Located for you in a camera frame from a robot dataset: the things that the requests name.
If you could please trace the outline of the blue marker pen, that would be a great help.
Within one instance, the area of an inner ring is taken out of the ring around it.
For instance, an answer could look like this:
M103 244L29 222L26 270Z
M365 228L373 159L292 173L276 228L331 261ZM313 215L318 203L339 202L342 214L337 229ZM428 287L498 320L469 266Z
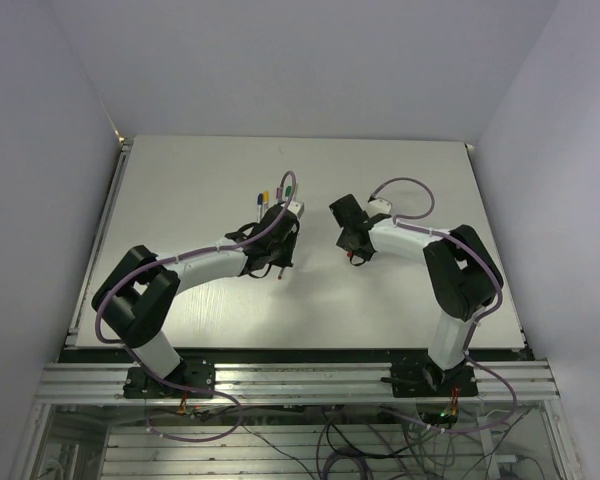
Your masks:
M261 222L263 218L263 204L264 204L264 195L263 192L259 193L257 196L257 222Z

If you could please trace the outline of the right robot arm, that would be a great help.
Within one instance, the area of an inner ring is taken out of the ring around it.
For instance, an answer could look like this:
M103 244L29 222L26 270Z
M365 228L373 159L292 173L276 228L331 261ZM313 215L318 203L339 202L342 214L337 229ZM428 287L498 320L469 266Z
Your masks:
M369 215L345 195L329 205L341 233L336 245L368 262L392 254L424 265L441 314L420 375L430 394L445 394L466 364L468 347L482 318L503 301L504 280L475 229L436 230L409 224L399 215Z

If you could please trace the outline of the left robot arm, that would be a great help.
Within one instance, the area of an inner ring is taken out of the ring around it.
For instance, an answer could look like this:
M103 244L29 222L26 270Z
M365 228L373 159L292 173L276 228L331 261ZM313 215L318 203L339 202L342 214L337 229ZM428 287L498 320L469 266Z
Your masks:
M106 323L150 370L148 384L158 395L176 395L193 383L186 378L187 364L162 331L176 296L215 280L255 278L272 267L292 267L303 213L299 201L277 204L259 222L184 254L160 256L144 245L131 248L93 296L96 322Z

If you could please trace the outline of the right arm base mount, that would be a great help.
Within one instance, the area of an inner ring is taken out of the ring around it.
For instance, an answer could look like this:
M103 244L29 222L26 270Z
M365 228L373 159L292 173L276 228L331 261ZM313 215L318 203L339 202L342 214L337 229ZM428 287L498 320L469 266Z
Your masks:
M474 369L462 360L450 370L440 369L425 350L407 351L391 361L389 374L380 378L394 398L476 397Z

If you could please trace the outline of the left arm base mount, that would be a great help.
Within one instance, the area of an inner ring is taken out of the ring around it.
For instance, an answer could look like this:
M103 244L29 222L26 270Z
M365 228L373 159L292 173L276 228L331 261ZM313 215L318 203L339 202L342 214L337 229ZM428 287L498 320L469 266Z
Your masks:
M176 369L164 379L158 379L145 366L132 367L127 371L123 385L125 399L175 399L183 396L193 399L213 397L216 370L206 360L196 362L182 360Z

